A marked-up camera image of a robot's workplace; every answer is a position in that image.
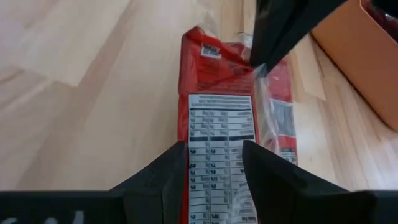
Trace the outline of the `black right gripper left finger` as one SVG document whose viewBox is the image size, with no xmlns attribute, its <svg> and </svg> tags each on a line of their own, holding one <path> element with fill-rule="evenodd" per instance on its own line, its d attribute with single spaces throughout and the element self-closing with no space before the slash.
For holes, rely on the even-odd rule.
<svg viewBox="0 0 398 224">
<path fill-rule="evenodd" d="M 127 224 L 180 224 L 187 147 L 176 142 L 132 177 L 111 189 L 120 193 Z"/>
</svg>

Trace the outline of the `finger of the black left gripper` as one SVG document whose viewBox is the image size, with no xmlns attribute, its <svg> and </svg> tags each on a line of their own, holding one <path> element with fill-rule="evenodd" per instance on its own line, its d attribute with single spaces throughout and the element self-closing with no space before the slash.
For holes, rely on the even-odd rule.
<svg viewBox="0 0 398 224">
<path fill-rule="evenodd" d="M 256 0 L 250 64 L 272 70 L 296 44 L 347 0 Z"/>
</svg>

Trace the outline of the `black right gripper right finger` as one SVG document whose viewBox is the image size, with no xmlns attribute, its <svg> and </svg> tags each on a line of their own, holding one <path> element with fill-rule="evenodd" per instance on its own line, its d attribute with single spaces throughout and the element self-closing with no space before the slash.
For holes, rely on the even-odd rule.
<svg viewBox="0 0 398 224">
<path fill-rule="evenodd" d="M 261 224 L 376 224 L 370 192 L 346 190 L 248 140 L 243 164 Z"/>
</svg>

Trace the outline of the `red popcorn bag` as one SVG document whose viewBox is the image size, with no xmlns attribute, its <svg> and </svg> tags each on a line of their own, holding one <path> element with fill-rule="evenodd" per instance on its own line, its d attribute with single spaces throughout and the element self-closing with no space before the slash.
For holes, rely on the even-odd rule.
<svg viewBox="0 0 398 224">
<path fill-rule="evenodd" d="M 257 141 L 254 70 L 244 45 L 193 27 L 182 37 L 177 137 L 187 145 L 181 224 L 259 224 L 243 165 Z"/>
<path fill-rule="evenodd" d="M 290 65 L 286 59 L 268 69 L 266 64 L 249 68 L 245 77 L 251 89 L 254 141 L 297 165 Z"/>
</svg>

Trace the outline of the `orange plastic basket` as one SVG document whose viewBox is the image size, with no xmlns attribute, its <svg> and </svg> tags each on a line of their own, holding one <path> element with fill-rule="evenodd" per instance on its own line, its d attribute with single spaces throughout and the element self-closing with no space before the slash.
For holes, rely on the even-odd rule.
<svg viewBox="0 0 398 224">
<path fill-rule="evenodd" d="M 312 35 L 371 108 L 398 132 L 398 42 L 365 10 L 347 0 Z"/>
</svg>

